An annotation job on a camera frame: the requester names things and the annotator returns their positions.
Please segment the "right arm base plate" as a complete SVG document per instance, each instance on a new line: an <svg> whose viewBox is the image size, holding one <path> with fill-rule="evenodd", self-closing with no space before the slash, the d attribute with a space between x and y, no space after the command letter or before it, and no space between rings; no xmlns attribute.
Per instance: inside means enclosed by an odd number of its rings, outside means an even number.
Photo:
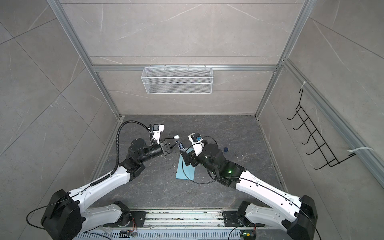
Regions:
<svg viewBox="0 0 384 240"><path fill-rule="evenodd" d="M264 224L254 224L245 217L238 216L237 211L223 211L222 217L226 227L264 227Z"/></svg>

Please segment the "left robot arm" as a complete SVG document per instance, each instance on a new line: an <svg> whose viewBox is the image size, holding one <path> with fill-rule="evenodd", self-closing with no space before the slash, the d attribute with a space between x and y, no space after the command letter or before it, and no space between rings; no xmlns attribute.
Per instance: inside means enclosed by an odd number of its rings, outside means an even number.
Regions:
<svg viewBox="0 0 384 240"><path fill-rule="evenodd" d="M128 148L126 159L116 171L94 182L66 192L53 194L41 219L41 225L54 240L72 240L81 232L99 226L126 227L132 224L130 209L121 201L105 207L92 204L112 190L131 182L144 169L144 162L166 156L178 147L179 140L163 140L148 146L143 139L135 139Z"/></svg>

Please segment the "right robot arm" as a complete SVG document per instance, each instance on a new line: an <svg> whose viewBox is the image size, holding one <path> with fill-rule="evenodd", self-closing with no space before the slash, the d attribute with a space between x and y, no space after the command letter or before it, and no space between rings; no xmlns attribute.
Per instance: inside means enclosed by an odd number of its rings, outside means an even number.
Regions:
<svg viewBox="0 0 384 240"><path fill-rule="evenodd" d="M227 160L216 144L194 143L180 148L185 166L203 166L217 182L246 193L272 208L262 211L256 205L243 202L237 211L242 225L264 224L285 230L293 240L312 240L319 235L315 201L281 191L260 180L244 167Z"/></svg>

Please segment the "glue stick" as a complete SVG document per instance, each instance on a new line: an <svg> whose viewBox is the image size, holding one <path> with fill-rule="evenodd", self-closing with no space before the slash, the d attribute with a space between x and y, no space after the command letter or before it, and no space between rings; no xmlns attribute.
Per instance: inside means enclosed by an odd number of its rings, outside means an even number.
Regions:
<svg viewBox="0 0 384 240"><path fill-rule="evenodd" d="M174 136L174 139L176 140L177 142L177 146L179 148L180 151L183 151L185 149L184 145L183 145L183 142L181 141L181 138L179 135L175 135Z"/></svg>

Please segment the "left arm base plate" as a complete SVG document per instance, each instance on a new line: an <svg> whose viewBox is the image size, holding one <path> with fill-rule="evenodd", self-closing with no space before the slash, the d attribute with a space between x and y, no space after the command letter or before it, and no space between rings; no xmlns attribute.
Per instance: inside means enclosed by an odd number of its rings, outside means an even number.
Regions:
<svg viewBox="0 0 384 240"><path fill-rule="evenodd" d="M145 211L123 212L119 219L118 226L133 228L135 225L136 228L142 228L144 226L146 214L147 212Z"/></svg>

